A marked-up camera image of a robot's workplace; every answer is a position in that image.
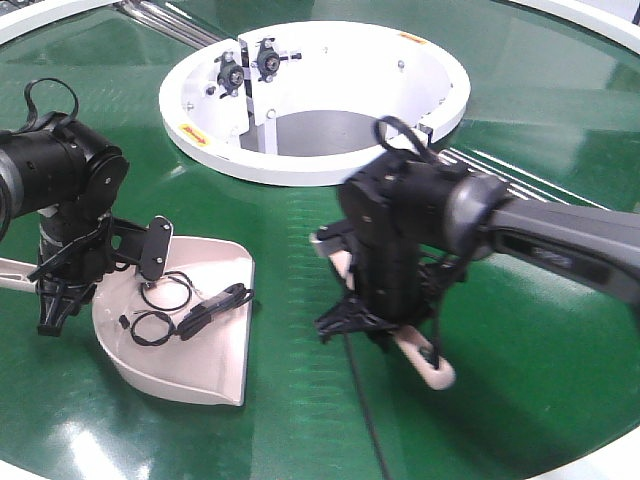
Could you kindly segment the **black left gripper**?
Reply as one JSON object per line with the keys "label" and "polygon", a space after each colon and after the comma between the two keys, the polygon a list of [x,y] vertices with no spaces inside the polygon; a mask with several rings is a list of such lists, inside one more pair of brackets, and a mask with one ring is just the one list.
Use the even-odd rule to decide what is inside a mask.
{"label": "black left gripper", "polygon": [[66,319],[76,316],[95,293],[95,283],[131,265],[150,279],[143,258],[149,229],[106,212],[93,220],[71,204],[39,211],[39,256],[29,274],[40,301],[37,333],[60,336]]}

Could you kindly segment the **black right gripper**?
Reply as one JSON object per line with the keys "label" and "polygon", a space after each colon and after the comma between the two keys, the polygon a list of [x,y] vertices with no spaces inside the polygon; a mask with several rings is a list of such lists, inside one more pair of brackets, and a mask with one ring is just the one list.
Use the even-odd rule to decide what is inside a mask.
{"label": "black right gripper", "polygon": [[366,239],[355,235],[355,288],[314,320],[322,343],[336,335],[365,333],[372,341],[419,324],[433,309],[420,273],[422,250],[406,239]]}

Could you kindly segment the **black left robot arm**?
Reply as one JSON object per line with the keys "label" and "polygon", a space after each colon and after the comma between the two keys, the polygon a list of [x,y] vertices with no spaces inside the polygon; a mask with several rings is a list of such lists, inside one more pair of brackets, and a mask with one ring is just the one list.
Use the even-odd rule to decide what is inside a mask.
{"label": "black left robot arm", "polygon": [[27,277],[40,299],[38,333],[58,336],[105,274],[140,262],[147,230],[112,214],[129,170],[121,149],[76,110],[39,114],[36,84],[24,88],[24,125],[1,133],[1,229],[39,214],[38,263]]}

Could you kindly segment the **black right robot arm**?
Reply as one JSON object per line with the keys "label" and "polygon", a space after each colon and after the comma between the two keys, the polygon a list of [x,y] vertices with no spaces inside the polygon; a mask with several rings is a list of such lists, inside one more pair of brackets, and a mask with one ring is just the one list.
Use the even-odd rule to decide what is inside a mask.
{"label": "black right robot arm", "polygon": [[436,318],[468,264],[493,253],[639,305],[636,214],[520,199],[496,176],[407,150],[365,165],[337,197],[344,219],[316,237],[325,253],[350,254],[354,288],[316,320],[322,339]]}

